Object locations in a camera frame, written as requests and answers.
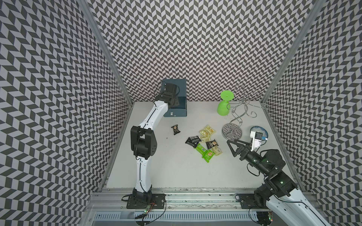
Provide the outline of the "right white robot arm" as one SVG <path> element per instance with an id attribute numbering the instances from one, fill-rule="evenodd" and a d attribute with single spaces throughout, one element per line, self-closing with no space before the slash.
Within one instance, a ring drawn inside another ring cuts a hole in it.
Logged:
<path id="1" fill-rule="evenodd" d="M 250 144 L 228 140 L 234 157 L 247 161 L 264 175 L 264 183 L 254 191 L 254 206 L 268 208 L 289 226 L 329 226 L 330 223 L 307 200 L 298 185 L 284 171 L 286 165 L 278 149 L 252 151 Z"/>

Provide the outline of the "green cookie packet long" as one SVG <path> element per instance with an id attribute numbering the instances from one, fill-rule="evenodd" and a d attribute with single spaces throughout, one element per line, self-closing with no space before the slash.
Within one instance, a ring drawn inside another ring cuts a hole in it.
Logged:
<path id="1" fill-rule="evenodd" d="M 200 143 L 195 147 L 195 150 L 197 150 L 202 156 L 204 156 L 207 152 L 207 150 Z"/>

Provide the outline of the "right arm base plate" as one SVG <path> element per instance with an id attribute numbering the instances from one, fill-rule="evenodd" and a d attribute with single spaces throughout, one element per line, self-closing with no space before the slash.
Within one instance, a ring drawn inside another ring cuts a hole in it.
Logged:
<path id="1" fill-rule="evenodd" d="M 246 209 L 267 209 L 266 199 L 259 194 L 236 194 L 234 197 Z"/>

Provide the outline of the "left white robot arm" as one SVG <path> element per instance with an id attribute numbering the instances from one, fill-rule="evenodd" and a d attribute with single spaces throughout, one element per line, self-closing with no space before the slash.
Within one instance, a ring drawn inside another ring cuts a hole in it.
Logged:
<path id="1" fill-rule="evenodd" d="M 165 82 L 147 117 L 139 126 L 131 128 L 131 150 L 137 162 L 137 180 L 133 190 L 133 198 L 136 201 L 147 204 L 151 202 L 152 184 L 147 168 L 157 149 L 154 129 L 169 108 L 175 106 L 179 92 L 178 85 Z"/>

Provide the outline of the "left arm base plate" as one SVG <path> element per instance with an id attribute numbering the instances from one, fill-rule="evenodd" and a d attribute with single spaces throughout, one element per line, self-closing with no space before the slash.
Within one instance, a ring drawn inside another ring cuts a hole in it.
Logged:
<path id="1" fill-rule="evenodd" d="M 140 210 L 153 205 L 153 209 L 164 209 L 165 204 L 165 194 L 138 194 L 129 197 L 126 208 Z"/>

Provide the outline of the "dark teal drawer box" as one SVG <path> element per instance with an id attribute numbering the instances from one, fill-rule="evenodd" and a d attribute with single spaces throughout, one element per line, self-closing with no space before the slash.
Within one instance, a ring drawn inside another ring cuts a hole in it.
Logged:
<path id="1" fill-rule="evenodd" d="M 184 79 L 163 79 L 161 91 L 165 85 L 171 83 L 177 85 L 175 105 L 169 108 L 164 117 L 186 117 L 187 116 L 187 80 Z"/>

